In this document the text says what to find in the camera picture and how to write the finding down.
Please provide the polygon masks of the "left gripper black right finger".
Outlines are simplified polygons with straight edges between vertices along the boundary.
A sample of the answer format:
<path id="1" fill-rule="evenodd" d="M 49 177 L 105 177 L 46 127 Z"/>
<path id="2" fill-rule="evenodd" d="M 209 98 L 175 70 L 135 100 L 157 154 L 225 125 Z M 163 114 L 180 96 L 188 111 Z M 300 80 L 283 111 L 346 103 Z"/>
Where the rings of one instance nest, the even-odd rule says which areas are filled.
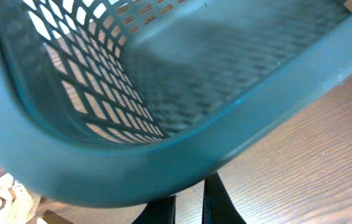
<path id="1" fill-rule="evenodd" d="M 246 224 L 234 207 L 218 173 L 205 179 L 202 224 Z"/>

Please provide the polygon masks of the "grey plastic basket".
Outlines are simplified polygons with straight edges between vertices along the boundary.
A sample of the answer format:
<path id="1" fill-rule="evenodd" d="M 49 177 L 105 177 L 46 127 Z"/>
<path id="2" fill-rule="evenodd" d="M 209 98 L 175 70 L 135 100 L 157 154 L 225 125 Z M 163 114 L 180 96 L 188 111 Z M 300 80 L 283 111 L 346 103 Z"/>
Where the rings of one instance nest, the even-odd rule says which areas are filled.
<path id="1" fill-rule="evenodd" d="M 127 207 L 208 177 L 352 74 L 352 1 L 0 0 L 0 166 Z"/>

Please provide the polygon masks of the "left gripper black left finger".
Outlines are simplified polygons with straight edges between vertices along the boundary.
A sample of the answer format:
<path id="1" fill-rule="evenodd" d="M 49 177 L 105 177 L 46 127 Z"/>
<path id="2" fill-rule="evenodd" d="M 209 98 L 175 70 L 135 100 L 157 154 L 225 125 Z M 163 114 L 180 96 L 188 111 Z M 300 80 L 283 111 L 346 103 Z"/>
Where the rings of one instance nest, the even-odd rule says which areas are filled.
<path id="1" fill-rule="evenodd" d="M 176 196 L 150 202 L 132 224 L 175 224 Z"/>

